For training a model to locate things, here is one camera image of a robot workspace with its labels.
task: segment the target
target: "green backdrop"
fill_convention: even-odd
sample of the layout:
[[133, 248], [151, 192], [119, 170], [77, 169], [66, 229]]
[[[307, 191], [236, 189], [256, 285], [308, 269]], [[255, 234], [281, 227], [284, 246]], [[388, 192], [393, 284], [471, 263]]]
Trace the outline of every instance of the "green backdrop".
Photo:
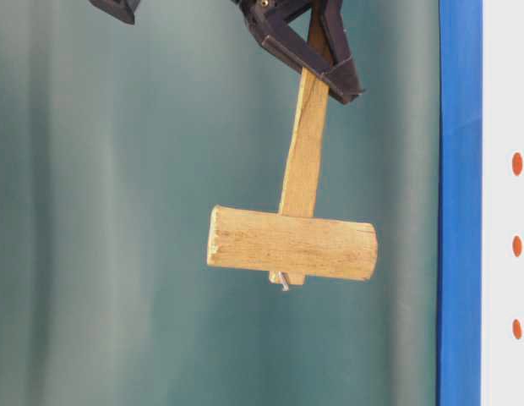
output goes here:
[[435, 404], [438, 2], [344, 3], [316, 215], [379, 264], [282, 294], [205, 265], [212, 206], [276, 211], [297, 95], [232, 3], [0, 2], [1, 406]]

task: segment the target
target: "black clamp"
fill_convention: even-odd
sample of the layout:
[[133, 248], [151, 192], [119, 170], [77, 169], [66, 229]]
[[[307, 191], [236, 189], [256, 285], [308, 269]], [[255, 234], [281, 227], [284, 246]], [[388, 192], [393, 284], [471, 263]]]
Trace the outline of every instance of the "black clamp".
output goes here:
[[141, 0], [90, 0], [91, 4], [106, 11], [123, 23], [134, 24], [134, 12]]
[[256, 41], [294, 70], [307, 68], [330, 87], [343, 104], [360, 94], [356, 65], [348, 46], [341, 17], [342, 0], [320, 1], [320, 18], [333, 63], [316, 52], [289, 24], [313, 7], [317, 0], [232, 0], [245, 15], [245, 24]]

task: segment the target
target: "metal pin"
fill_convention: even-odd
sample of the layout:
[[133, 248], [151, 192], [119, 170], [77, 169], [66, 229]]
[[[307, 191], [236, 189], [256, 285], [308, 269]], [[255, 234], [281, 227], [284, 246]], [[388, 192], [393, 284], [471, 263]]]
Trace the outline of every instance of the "metal pin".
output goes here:
[[287, 279], [285, 278], [285, 275], [282, 272], [279, 272], [278, 275], [279, 275], [279, 280], [281, 281], [282, 291], [288, 292], [290, 290], [290, 287], [288, 286], [288, 282], [287, 282]]

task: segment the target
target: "wooden handle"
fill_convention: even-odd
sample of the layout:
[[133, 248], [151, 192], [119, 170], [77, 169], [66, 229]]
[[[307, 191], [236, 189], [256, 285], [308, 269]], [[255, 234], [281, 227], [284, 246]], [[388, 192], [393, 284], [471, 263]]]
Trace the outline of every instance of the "wooden handle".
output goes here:
[[[320, 21], [319, 2], [314, 2], [313, 5], [308, 43], [325, 58], [331, 59]], [[329, 92], [326, 83], [317, 79], [309, 70], [303, 69], [279, 207], [279, 214], [283, 216], [314, 215]], [[270, 282], [280, 283], [277, 275], [278, 272], [270, 272]], [[286, 278], [292, 285], [305, 283], [305, 275], [289, 273]]]

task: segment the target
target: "white panel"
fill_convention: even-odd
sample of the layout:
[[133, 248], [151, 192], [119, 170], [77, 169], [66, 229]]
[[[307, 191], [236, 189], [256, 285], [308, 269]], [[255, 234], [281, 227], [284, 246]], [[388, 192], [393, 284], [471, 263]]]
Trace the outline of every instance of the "white panel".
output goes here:
[[524, 1], [484, 1], [483, 52], [482, 405], [524, 405]]

